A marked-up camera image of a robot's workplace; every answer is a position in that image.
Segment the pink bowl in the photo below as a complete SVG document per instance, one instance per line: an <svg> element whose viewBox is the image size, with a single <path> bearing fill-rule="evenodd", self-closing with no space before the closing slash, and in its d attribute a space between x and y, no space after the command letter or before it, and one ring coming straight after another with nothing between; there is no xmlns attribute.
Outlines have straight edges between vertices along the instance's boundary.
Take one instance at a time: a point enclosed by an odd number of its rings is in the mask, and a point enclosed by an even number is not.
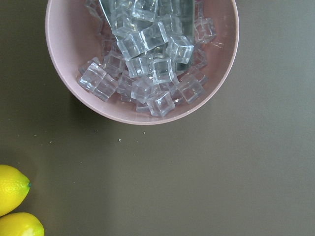
<svg viewBox="0 0 315 236"><path fill-rule="evenodd" d="M205 15L214 21L217 36L204 47L208 65L202 69L208 77L205 92L193 103L182 104L164 117L138 113L131 103L113 95L101 101L78 85L79 67L101 53L91 15L81 0L50 0L47 3L45 33L53 65L68 90L85 106L103 117L135 125L163 124L183 118L208 102L227 78L238 48L239 15L234 0L205 1Z"/></svg>

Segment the yellow lemon near bowl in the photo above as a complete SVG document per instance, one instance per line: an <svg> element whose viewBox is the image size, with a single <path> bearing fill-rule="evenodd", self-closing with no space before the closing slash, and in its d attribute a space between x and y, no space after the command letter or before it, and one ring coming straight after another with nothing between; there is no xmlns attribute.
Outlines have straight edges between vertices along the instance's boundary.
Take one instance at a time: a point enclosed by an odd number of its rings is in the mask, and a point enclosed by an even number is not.
<svg viewBox="0 0 315 236"><path fill-rule="evenodd" d="M0 215L4 216L17 208L27 196L31 182L18 169L0 166Z"/></svg>

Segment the yellow lemon outer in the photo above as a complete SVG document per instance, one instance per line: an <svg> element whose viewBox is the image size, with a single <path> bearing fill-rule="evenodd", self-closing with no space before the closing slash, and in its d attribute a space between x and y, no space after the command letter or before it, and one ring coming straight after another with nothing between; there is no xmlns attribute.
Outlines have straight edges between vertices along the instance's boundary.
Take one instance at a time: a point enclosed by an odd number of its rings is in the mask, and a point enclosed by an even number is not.
<svg viewBox="0 0 315 236"><path fill-rule="evenodd" d="M45 230L41 222L26 212L11 213L0 218L1 236L43 236Z"/></svg>

